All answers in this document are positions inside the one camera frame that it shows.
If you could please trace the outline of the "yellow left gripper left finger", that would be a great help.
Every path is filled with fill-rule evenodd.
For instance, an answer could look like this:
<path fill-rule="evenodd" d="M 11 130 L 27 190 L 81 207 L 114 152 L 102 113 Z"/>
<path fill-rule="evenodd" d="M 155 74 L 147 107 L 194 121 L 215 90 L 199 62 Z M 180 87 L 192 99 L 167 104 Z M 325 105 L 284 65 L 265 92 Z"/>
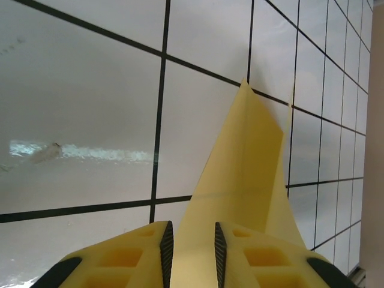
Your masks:
<path fill-rule="evenodd" d="M 39 287 L 170 287 L 173 224 L 157 221 L 66 255 Z"/>

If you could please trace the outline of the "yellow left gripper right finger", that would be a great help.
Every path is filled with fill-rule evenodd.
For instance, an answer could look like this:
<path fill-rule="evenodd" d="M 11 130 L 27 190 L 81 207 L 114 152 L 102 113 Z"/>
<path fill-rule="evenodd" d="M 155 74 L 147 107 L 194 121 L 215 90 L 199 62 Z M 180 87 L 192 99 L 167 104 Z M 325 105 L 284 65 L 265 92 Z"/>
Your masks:
<path fill-rule="evenodd" d="M 337 267 L 305 247 L 237 224 L 215 224 L 219 287 L 354 287 Z"/>

